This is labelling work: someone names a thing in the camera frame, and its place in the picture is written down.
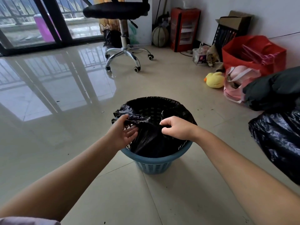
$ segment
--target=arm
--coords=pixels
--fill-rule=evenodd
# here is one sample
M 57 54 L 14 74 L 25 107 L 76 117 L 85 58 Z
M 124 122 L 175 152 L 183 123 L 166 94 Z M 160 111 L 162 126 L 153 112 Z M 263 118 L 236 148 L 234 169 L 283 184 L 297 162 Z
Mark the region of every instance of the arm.
M 127 117 L 121 116 L 104 137 L 13 197 L 0 209 L 0 218 L 23 216 L 61 221 L 118 150 L 137 137 L 137 127 L 123 130 Z
M 300 224 L 300 197 L 211 132 L 178 117 L 161 121 L 162 133 L 196 142 L 257 225 Z

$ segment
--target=black chair seat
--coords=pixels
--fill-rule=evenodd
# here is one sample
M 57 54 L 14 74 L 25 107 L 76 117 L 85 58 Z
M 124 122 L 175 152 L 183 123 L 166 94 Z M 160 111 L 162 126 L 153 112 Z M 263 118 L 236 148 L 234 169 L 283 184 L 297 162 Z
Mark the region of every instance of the black chair seat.
M 83 10 L 85 17 L 134 20 L 150 10 L 143 2 L 105 2 L 91 5 Z

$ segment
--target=red mini fridge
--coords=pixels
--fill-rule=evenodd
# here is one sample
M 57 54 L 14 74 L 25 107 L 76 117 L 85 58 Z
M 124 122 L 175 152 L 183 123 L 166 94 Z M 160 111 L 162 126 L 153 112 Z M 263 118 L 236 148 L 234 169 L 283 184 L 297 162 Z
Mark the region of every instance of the red mini fridge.
M 201 10 L 172 8 L 171 49 L 175 52 L 191 50 L 197 33 Z

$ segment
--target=left hand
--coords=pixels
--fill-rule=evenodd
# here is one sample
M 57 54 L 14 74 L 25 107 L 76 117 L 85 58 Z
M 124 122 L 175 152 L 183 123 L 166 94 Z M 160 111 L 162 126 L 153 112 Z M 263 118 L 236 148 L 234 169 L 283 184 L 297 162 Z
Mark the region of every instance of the left hand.
M 125 148 L 130 142 L 137 137 L 138 128 L 132 126 L 129 129 L 124 129 L 124 121 L 129 117 L 128 114 L 122 115 L 105 134 L 108 144 L 116 151 Z

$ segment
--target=curtain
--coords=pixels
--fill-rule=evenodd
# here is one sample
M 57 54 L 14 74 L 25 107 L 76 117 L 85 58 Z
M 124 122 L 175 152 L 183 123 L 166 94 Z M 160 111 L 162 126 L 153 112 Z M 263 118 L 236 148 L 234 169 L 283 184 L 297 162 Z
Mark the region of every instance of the curtain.
M 94 0 L 95 4 L 109 2 L 109 1 L 111 1 L 111 0 Z M 117 19 L 115 19 L 115 20 L 99 19 L 99 25 L 100 25 L 100 31 L 101 31 L 102 35 L 103 35 L 103 31 L 105 29 L 120 31 L 119 20 L 117 20 Z

